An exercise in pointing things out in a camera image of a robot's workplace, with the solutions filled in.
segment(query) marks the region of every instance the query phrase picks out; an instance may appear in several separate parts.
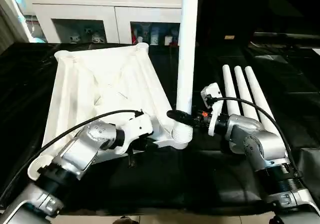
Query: table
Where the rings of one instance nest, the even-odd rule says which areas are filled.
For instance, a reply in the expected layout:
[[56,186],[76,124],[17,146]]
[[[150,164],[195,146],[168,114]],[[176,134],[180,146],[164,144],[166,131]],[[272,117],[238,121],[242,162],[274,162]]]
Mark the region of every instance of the table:
[[[14,44],[0,56],[0,124],[4,137],[0,191],[41,146],[57,69],[54,53],[117,46],[123,45]],[[171,47],[149,49],[173,108],[178,53],[178,48]],[[305,182],[319,198],[320,56],[313,50],[221,45],[199,47],[195,57],[193,104],[198,109],[204,109],[200,97],[204,86],[213,82],[224,85],[222,65],[252,66]],[[227,146],[221,137],[195,130],[187,149],[166,147],[137,154],[135,168],[128,167],[126,157],[96,164],[70,193],[63,213],[128,215],[178,210],[246,215],[269,211],[249,163],[244,156],[230,154]],[[10,203],[27,182],[25,173],[3,204]]]

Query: white cabinet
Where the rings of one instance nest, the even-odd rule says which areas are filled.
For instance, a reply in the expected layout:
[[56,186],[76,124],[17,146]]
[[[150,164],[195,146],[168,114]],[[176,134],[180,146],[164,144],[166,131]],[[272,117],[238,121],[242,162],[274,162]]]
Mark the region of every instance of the white cabinet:
[[181,13],[181,9],[115,7],[119,41],[121,44],[132,44],[133,32],[136,31],[134,27],[139,23],[143,23],[141,29],[144,33],[141,35],[149,35],[149,40],[144,39],[143,41],[149,44],[153,30],[148,24],[158,23],[155,24],[157,26],[155,28],[160,29],[155,33],[158,37],[160,36],[159,31],[166,31],[167,33],[162,33],[163,39],[164,35],[172,35],[170,32],[175,32],[173,35],[177,35],[176,38],[178,38]]
[[111,6],[33,4],[49,43],[119,43]]

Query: white plastic part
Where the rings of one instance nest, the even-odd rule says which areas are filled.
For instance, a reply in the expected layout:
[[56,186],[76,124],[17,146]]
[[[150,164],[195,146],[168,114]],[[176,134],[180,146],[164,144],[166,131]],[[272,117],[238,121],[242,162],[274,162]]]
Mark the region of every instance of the white plastic part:
[[[246,84],[246,80],[244,77],[244,74],[242,72],[242,68],[240,66],[236,66],[234,68],[234,72],[235,72],[235,78],[236,78],[236,83],[238,86],[238,90],[239,90],[239,94],[240,94],[240,98],[247,100],[251,103],[253,103],[248,86]],[[249,117],[252,119],[255,119],[257,121],[259,121],[258,115],[256,113],[256,110],[254,107],[247,105],[245,103],[241,103],[242,104],[242,109],[244,111],[244,116],[245,117]]]
[[320,49],[313,49],[318,55],[320,55]]
[[[209,86],[205,87],[201,91],[201,96],[203,98],[203,101],[204,101],[205,105],[208,107],[207,101],[206,101],[207,95],[211,95],[213,98],[222,97],[221,91],[220,91],[217,83],[210,84]],[[218,101],[212,105],[211,122],[210,122],[210,125],[208,128],[208,135],[210,135],[210,136],[215,135],[214,134],[215,133],[214,132],[215,131],[215,124],[216,124],[215,122],[216,122],[218,116],[221,114],[223,104],[224,104],[223,101]]]
[[[192,107],[197,7],[198,0],[182,0],[176,109],[188,114],[191,114]],[[190,126],[175,122],[172,135],[177,143],[189,143],[192,140],[192,131]]]
[[[269,104],[265,99],[265,95],[260,87],[260,84],[256,78],[256,75],[253,69],[251,68],[251,66],[247,66],[244,70],[246,72],[246,76],[250,84],[252,95],[254,96],[253,98],[254,98],[255,104],[263,108],[274,119],[274,115],[272,114]],[[264,125],[265,129],[269,132],[276,134],[277,136],[280,136],[278,130],[272,124],[272,122],[260,111],[258,111],[258,113],[260,116],[261,123]]]
[[153,131],[152,124],[148,115],[144,114],[127,122],[127,124],[120,127],[124,131],[123,146],[117,146],[115,154],[123,155],[131,142],[137,140],[141,135],[151,134]]
[[51,155],[42,155],[35,159],[28,167],[27,173],[31,180],[37,180],[40,176],[38,170],[41,167],[45,167],[46,165],[50,165],[53,160],[53,156]]
[[[224,80],[224,87],[225,87],[225,96],[226,97],[234,97],[236,98],[236,91],[234,82],[232,80],[230,67],[229,65],[223,65],[222,67],[223,72],[223,80]],[[240,109],[237,101],[227,100],[226,101],[228,115],[240,115]]]
[[[174,121],[167,117],[167,111],[172,108],[147,51],[148,45],[141,43],[121,48],[56,52],[58,67],[42,146],[94,116],[114,110],[142,109],[150,118],[154,131],[151,138],[159,147],[185,148],[186,144],[176,143],[171,137]],[[134,117],[133,113],[121,113],[102,120],[122,128]],[[56,156],[76,133],[65,136],[38,158]],[[99,151],[95,163],[126,155],[118,155],[114,150]],[[37,159],[30,165],[31,178],[37,178],[35,163],[42,161],[47,159]]]

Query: white tube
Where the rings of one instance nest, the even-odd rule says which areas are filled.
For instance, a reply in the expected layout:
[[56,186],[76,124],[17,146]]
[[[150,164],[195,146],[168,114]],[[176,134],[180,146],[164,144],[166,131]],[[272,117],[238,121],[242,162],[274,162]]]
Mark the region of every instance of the white tube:
[[[176,109],[189,114],[194,83],[197,7],[198,0],[182,0]],[[190,126],[176,122],[172,137],[177,143],[188,143],[192,140],[192,131]]]
[[[234,72],[235,72],[235,78],[236,78],[236,83],[238,85],[238,89],[239,89],[239,94],[240,94],[240,98],[247,100],[251,103],[253,103],[248,86],[246,84],[246,80],[245,80],[245,76],[242,72],[242,68],[240,66],[236,66],[234,68]],[[256,110],[254,107],[247,105],[245,103],[241,103],[242,105],[242,109],[244,111],[244,116],[255,119],[257,121],[259,121],[258,119],[258,115],[256,113]]]
[[[225,83],[224,84],[225,85],[224,86],[225,87],[225,96],[236,98],[235,86],[233,84],[234,82],[232,80],[229,65],[223,65],[222,72],[223,72],[223,80]],[[237,101],[227,100],[226,106],[228,109],[228,115],[232,115],[232,114],[240,115],[240,109],[239,109],[239,105],[238,105]]]
[[[254,96],[253,98],[254,98],[255,104],[263,108],[274,119],[274,116],[271,112],[269,104],[265,99],[265,95],[260,87],[260,84],[255,76],[253,69],[250,66],[247,66],[244,70],[246,72],[246,76],[250,84],[252,95]],[[277,136],[280,136],[278,130],[272,124],[272,122],[260,111],[258,111],[258,113],[260,116],[261,123],[264,125],[265,129],[269,132],[276,134]]]

